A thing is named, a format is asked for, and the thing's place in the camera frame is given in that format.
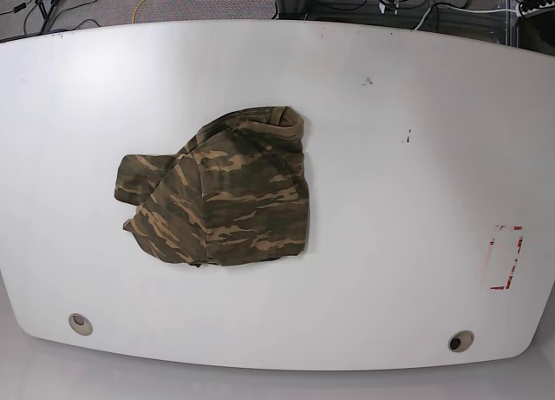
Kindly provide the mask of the camouflage T-shirt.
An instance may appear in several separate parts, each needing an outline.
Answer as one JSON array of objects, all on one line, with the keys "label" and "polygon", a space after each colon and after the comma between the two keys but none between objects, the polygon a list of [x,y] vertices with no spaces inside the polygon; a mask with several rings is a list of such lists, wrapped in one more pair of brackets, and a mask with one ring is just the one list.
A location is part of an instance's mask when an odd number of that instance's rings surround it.
[{"label": "camouflage T-shirt", "polygon": [[177,153],[126,155],[114,196],[139,247],[171,264],[240,266],[300,254],[308,239],[304,119],[248,108],[206,124]]}]

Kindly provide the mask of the red tape rectangle marking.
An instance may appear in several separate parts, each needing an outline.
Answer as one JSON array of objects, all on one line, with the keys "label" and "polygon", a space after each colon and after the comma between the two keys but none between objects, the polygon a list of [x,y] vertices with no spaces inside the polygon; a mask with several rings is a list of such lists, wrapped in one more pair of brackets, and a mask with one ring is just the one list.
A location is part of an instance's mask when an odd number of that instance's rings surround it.
[{"label": "red tape rectangle marking", "polygon": [[524,227],[497,225],[488,245],[485,285],[500,292],[511,286],[524,241]]}]

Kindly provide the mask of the white power strip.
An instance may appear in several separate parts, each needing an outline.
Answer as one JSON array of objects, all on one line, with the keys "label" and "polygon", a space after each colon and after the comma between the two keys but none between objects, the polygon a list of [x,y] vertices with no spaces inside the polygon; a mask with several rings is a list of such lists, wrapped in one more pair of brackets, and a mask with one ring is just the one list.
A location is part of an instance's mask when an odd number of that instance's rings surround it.
[{"label": "white power strip", "polygon": [[544,1],[544,3],[541,3],[541,0],[526,0],[519,3],[515,12],[519,17],[529,17],[551,12],[553,10],[554,2],[548,3],[547,1]]}]

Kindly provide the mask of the aluminium frame cart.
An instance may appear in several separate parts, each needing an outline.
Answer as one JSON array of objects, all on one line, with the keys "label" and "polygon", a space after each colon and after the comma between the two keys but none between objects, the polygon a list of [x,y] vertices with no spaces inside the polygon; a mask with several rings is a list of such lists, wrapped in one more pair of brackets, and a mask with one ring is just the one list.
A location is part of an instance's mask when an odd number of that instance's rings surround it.
[{"label": "aluminium frame cart", "polygon": [[[383,15],[378,4],[398,10]],[[275,0],[275,19],[355,23],[520,46],[516,0]]]}]

